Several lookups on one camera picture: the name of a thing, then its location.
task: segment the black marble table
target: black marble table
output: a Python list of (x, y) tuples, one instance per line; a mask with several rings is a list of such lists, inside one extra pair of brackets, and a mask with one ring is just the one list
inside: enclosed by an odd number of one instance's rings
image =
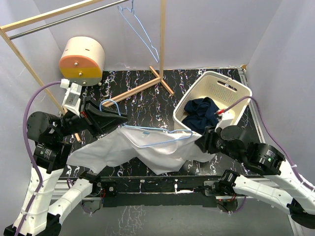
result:
[[(237, 68), (229, 69), (191, 69), (191, 70), (166, 70), (164, 79), (174, 90), (175, 95), (170, 96), (166, 89), (157, 84), (148, 88), (126, 100), (119, 102), (120, 111), (128, 115), (129, 125), (163, 127), (173, 130), (174, 121), (172, 118), (173, 110), (183, 97), (189, 87), (205, 71), (215, 71), (226, 75), (238, 82), (241, 82)], [(151, 71), (106, 71), (103, 73), (102, 86), (84, 87), (82, 96), (91, 96), (96, 101), (110, 99), (141, 85), (151, 79), (154, 79)], [(248, 130), (252, 134), (255, 142), (259, 142), (259, 137), (252, 118), (249, 107), (238, 123), (238, 126)], [(67, 141), (73, 143), (72, 151), (89, 144), (94, 139), (88, 131), (83, 131), (80, 136), (82, 143), (78, 143), (74, 136), (67, 137)], [(67, 166), (64, 169), (62, 177), (78, 177), (87, 168), (79, 166)], [(170, 172), (161, 176), (221, 176), (226, 169), (237, 171), (243, 175), (253, 175), (242, 165), (231, 158), (217, 154), (211, 161), (201, 163), (198, 161), (187, 161), (178, 172)], [(148, 177), (156, 176), (148, 167), (146, 167), (138, 158), (134, 158), (115, 168), (105, 167), (101, 172), (103, 177)]]

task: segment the metal rod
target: metal rod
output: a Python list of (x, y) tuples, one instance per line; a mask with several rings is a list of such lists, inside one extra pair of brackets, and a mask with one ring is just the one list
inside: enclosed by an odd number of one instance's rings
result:
[(61, 23), (63, 23), (63, 22), (71, 21), (71, 20), (76, 19), (76, 18), (79, 18), (79, 17), (81, 17), (81, 16), (85, 16), (85, 15), (88, 15), (88, 14), (91, 14), (91, 13), (94, 13), (94, 12), (97, 12), (97, 11), (100, 11), (100, 10), (103, 10), (103, 9), (105, 9), (105, 8), (109, 8), (109, 7), (111, 7), (111, 6), (118, 5), (118, 4), (123, 3), (123, 2), (125, 2), (125, 1), (129, 1), (129, 0), (116, 1), (116, 2), (113, 2), (113, 3), (107, 4), (107, 5), (105, 5), (105, 6), (101, 6), (101, 7), (92, 9), (92, 10), (90, 10), (90, 11), (86, 11), (86, 12), (83, 12), (83, 13), (80, 13), (80, 14), (77, 14), (77, 15), (74, 15), (74, 16), (70, 16), (70, 17), (68, 17), (68, 18), (64, 18), (64, 19), (59, 20), (59, 21), (55, 21), (55, 22), (50, 23), (50, 24), (46, 24), (46, 25), (43, 25), (43, 26), (34, 28), (34, 29), (32, 29), (32, 30), (29, 30), (29, 31), (26, 31), (26, 32), (23, 32), (23, 33), (19, 33), (19, 34), (13, 35), (13, 36), (9, 37), (9, 39), (10, 39), (10, 40), (16, 39), (16, 38), (19, 38), (19, 37), (28, 35), (28, 34), (30, 34), (30, 33), (34, 33), (34, 32), (37, 32), (37, 31), (40, 31), (40, 30), (49, 28), (49, 27), (51, 27), (51, 26), (56, 26), (56, 25), (59, 25), (59, 24), (61, 24)]

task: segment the cream plastic basket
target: cream plastic basket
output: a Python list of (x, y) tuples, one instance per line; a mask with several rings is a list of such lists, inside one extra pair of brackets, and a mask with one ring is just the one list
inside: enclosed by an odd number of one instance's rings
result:
[[(213, 71), (204, 72), (177, 104), (173, 112), (174, 129), (189, 129), (181, 121), (188, 115), (184, 107), (190, 100), (209, 97), (220, 109), (224, 109), (240, 98), (251, 95), (252, 91), (248, 87), (227, 76)], [(238, 123), (249, 102), (250, 99), (245, 99), (229, 110), (234, 116), (231, 125)]]

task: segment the white garment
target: white garment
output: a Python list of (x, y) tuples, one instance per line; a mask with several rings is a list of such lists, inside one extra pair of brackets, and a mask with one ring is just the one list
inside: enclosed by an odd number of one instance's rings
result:
[(138, 157), (155, 174), (179, 171), (187, 160), (206, 162), (212, 155), (203, 153), (194, 143), (201, 137), (193, 132), (188, 139), (140, 147), (190, 136), (190, 133), (167, 133), (155, 130), (118, 127), (107, 136), (73, 152), (67, 164), (84, 166), (99, 173), (105, 166), (116, 167)]

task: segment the navy clothing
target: navy clothing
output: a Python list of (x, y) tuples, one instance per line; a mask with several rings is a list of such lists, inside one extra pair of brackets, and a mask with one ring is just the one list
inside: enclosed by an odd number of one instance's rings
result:
[(199, 134), (203, 134), (206, 126), (216, 126), (219, 122), (215, 117), (215, 112), (219, 108), (209, 97), (189, 101), (184, 110), (189, 115), (183, 119), (182, 123)]

